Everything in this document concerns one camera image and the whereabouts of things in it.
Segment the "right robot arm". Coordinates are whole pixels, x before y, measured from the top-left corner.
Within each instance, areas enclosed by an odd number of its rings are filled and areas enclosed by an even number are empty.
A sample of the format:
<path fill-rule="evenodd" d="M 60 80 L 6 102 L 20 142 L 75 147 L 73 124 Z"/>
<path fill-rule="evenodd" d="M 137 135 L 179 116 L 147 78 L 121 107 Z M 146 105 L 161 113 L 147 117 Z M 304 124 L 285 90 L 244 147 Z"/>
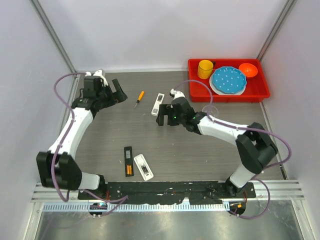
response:
<path fill-rule="evenodd" d="M 261 124 L 238 125 L 219 120 L 203 111 L 194 111 L 185 97 L 178 97 L 170 104 L 160 104 L 156 122 L 169 126 L 182 125 L 198 135 L 215 137 L 237 147 L 241 164 L 225 181 L 226 193 L 233 198 L 244 191 L 244 186 L 260 174 L 278 153 L 278 148 Z"/>

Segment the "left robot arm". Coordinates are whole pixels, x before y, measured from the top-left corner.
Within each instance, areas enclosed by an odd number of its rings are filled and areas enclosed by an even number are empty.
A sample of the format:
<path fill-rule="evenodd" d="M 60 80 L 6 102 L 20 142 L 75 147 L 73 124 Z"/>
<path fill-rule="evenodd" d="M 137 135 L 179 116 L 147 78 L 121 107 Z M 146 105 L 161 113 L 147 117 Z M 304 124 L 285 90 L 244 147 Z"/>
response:
<path fill-rule="evenodd" d="M 47 151 L 40 151 L 36 163 L 40 181 L 45 188 L 54 188 L 63 202 L 69 200 L 62 190 L 84 191 L 100 200 L 107 192 L 103 175 L 83 172 L 75 161 L 80 141 L 97 113 L 124 102 L 128 97 L 119 81 L 113 79 L 111 89 L 102 70 L 82 74 L 83 88 L 80 97 L 68 104 L 61 96 L 58 99 L 70 111 L 68 120 L 57 140 Z"/>

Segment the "wide white remote control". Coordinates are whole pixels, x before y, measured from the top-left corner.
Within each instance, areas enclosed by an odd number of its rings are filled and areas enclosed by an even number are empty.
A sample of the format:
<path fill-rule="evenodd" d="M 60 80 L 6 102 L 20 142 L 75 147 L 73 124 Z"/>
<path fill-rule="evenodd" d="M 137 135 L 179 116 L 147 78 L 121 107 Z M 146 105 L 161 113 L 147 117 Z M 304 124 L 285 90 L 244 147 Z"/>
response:
<path fill-rule="evenodd" d="M 143 154 L 139 154 L 135 156 L 133 160 L 144 181 L 149 181 L 154 177 L 154 174 Z"/>

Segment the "slim white remote control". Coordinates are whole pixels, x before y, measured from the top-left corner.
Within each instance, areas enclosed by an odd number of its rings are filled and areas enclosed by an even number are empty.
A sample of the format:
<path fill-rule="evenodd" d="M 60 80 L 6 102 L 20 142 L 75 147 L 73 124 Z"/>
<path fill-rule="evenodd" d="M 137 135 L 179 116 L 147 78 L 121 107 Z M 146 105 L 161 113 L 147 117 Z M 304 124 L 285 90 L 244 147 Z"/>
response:
<path fill-rule="evenodd" d="M 159 110 L 160 110 L 160 105 L 162 104 L 163 100 L 164 100 L 165 95 L 163 93 L 158 93 L 155 103 L 153 105 L 152 111 L 151 111 L 151 115 L 154 117 L 158 116 Z"/>

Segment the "orange handled screwdriver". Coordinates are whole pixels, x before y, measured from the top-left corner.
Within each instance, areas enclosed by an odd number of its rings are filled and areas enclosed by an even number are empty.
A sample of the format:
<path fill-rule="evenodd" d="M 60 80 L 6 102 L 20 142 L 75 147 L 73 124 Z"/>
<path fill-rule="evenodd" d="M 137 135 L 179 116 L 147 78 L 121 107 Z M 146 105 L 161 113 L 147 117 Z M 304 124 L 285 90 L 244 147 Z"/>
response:
<path fill-rule="evenodd" d="M 137 98 L 137 100 L 136 100 L 136 103 L 135 103 L 134 108 L 136 108 L 137 105 L 140 103 L 140 101 L 141 101 L 142 98 L 144 97 L 144 94 L 145 94 L 145 92 L 144 92 L 144 91 L 141 91 L 141 93 L 139 94 L 139 96 L 138 96 L 138 98 Z"/>

